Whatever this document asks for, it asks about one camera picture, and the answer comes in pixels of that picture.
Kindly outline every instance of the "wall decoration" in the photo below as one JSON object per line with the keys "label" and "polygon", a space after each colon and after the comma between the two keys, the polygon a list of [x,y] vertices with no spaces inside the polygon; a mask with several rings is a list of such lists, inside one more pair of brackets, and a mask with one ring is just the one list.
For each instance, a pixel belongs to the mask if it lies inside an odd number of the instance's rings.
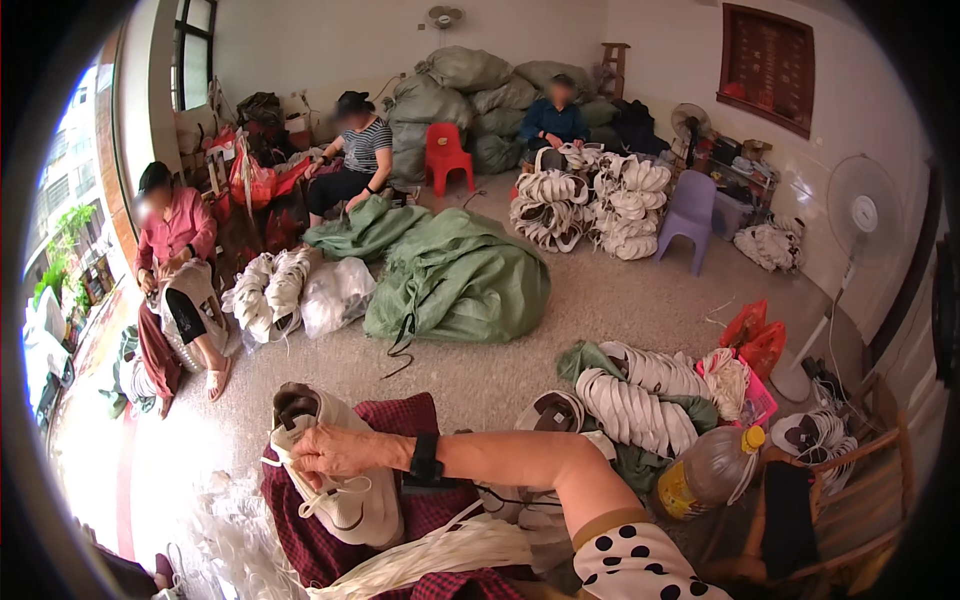
{"label": "wall decoration", "polygon": [[813,28],[772,12],[723,5],[717,102],[809,139],[813,83]]}

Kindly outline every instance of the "purple plastic chair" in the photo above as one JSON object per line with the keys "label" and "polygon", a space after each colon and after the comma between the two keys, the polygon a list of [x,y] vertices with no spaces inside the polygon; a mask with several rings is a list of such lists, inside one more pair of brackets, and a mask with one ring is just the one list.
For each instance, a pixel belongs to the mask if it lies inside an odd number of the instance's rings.
{"label": "purple plastic chair", "polygon": [[657,262],[663,258],[663,253],[674,235],[685,235],[693,240],[694,246],[690,273],[695,277],[700,276],[700,267],[707,256],[707,243],[712,232],[711,219],[716,193],[716,184],[703,173],[689,169],[680,173],[663,229],[657,238]]}

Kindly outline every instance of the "yellow bottle cap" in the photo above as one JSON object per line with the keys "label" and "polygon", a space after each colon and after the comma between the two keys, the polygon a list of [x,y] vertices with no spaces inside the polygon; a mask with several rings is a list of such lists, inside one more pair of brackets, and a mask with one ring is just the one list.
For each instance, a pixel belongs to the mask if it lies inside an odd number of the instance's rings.
{"label": "yellow bottle cap", "polygon": [[747,446],[744,449],[759,450],[766,441],[767,436],[763,433],[763,429],[761,429],[759,425],[754,425],[743,434],[743,445]]}

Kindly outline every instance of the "woman in pink shirt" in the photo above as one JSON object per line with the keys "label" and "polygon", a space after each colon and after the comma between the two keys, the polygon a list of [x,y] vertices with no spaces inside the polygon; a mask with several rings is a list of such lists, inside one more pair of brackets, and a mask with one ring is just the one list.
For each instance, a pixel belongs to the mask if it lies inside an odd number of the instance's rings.
{"label": "woman in pink shirt", "polygon": [[[209,318],[201,315],[196,299],[176,289],[175,281],[188,261],[194,258],[205,261],[213,253],[217,222],[200,192],[174,185],[170,170],[162,162],[147,166],[140,178],[137,198],[146,212],[133,263],[137,285],[148,299],[162,289],[160,301],[166,302],[167,314],[176,324],[184,346],[193,343],[203,355],[207,367],[207,397],[210,401],[216,400],[227,385],[232,361],[217,348],[207,331],[204,322],[209,323]],[[167,344],[160,317],[151,310],[147,300],[140,305],[138,324],[144,366],[156,386],[156,394],[163,400],[160,409],[163,419],[177,393],[180,362]]]}

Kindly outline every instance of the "red plastic chair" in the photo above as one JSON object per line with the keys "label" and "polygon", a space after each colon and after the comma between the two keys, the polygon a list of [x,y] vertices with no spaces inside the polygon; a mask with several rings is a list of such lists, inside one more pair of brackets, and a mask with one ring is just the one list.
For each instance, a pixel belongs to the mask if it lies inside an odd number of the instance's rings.
{"label": "red plastic chair", "polygon": [[423,162],[425,183],[433,177],[433,193],[442,198],[446,191],[446,175],[455,169],[467,172],[467,185],[473,188],[473,156],[460,147],[460,131],[453,123],[434,123],[426,130],[426,159]]}

